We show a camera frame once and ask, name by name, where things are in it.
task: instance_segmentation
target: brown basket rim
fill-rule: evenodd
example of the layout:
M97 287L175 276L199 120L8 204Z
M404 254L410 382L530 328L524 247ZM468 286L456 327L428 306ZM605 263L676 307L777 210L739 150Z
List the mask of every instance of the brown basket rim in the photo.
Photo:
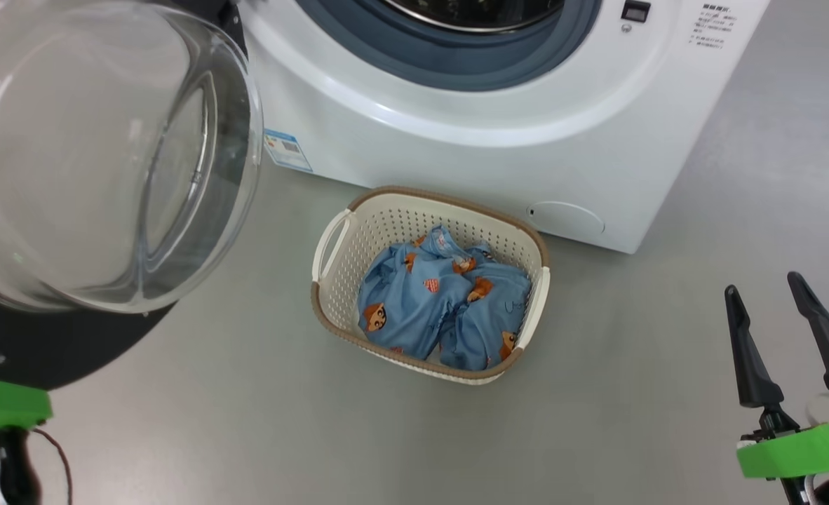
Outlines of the brown basket rim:
M466 208L467 210L486 214L496 220L511 224L511 226L517 227L533 239L533 242L536 243L537 248L539 249L542 266L546 268L548 267L548 249L546 248L545 241L542 240L542 237L540 237L536 230L533 230L533 228L525 222L517 220L517 218L511 217L510 215L501 214L491 208L486 208L480 204L470 201L464 201L461 198L454 198L431 191L422 191L421 189L405 188L403 186L383 186L373 189L372 191L368 191L360 197L354 199L354 201L349 204L349 210L354 212L360 207L361 204L369 201L369 199L386 194L400 194L417 198L433 199L433 201L439 201L441 203L454 205L456 207ZM457 370L456 368L446 367L446 365L437 365L436 363L429 363L427 361L422 361L421 359L398 354L396 352L389 351L389 349L384 349L373 342L369 342L366 339L361 339L357 335L353 335L353 333L347 332L346 330L336 326L334 323L331 323L330 320L328 320L328 317L324 314L324 309L321 308L321 298L319 297L319 293L321 293L321 285L318 284L318 281L313 281L311 284L311 305L315 311L315 316L318 317L318 320L321 321L321 324L324 325L329 332L334 333L334 335L344 339L344 341L351 342L366 351L373 352L374 354L380 355L383 358L395 361L399 364L410 365L410 367L420 368L420 370L448 377L456 377L465 380L482 380L504 373L508 370L508 368L511 368L511 366L514 365L521 355L523 355L523 348L517 347L513 352L511 352L511 355L508 356L505 361L502 361L495 367L489 368L489 370L469 371Z

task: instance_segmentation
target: bright green bracket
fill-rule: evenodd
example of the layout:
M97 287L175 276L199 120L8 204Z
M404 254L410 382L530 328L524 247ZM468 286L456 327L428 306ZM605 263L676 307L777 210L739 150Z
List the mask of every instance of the bright green bracket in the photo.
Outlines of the bright green bracket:
M829 472L829 423L737 451L749 479L787 479Z
M46 391L0 382L0 428L32 429L52 416Z

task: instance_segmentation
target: clothes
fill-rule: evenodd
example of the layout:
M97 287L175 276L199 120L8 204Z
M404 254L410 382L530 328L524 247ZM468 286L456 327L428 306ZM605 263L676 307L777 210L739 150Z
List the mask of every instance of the clothes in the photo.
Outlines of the clothes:
M360 328L371 342L462 370L498 365L514 348L530 279L495 262L487 243L462 250L444 226L378 255L359 292Z

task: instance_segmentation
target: laundry basket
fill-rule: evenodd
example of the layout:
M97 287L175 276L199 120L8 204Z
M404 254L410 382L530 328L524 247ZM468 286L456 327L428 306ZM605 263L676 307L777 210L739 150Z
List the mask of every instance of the laundry basket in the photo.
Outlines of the laundry basket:
M411 242L440 223L462 248L485 240L496 261L523 269L532 281L517 346L489 370L457 370L400 355L369 342L358 325L359 285L374 258L391 244ZM396 365L463 384L489 383L520 358L536 330L550 281L546 244L526 224L457 198L400 187L374 189L337 214L318 242L311 275L312 306L328 330Z

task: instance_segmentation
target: brown bear print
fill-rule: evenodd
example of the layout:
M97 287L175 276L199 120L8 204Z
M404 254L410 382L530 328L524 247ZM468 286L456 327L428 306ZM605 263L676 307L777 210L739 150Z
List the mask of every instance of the brown bear print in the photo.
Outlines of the brown bear print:
M383 304L370 304L364 309L364 318L368 321L369 332L376 332L386 324L386 309Z
M408 270L408 273L412 272L412 268L415 265L415 258L417 258L417 252L409 252L405 255L405 269Z
M468 295L468 303L480 300L492 291L492 282L488 278L478 277L473 281L473 289Z
M466 273L472 271L472 269L476 268L476 260L473 258L469 258L467 260L461 260L460 262L456 262L452 260L452 271L457 274Z
M502 361L508 359L508 356L511 355L511 352L514 351L514 344L517 343L518 336L514 335L512 332L502 332L501 333L501 349L499 349L499 357Z

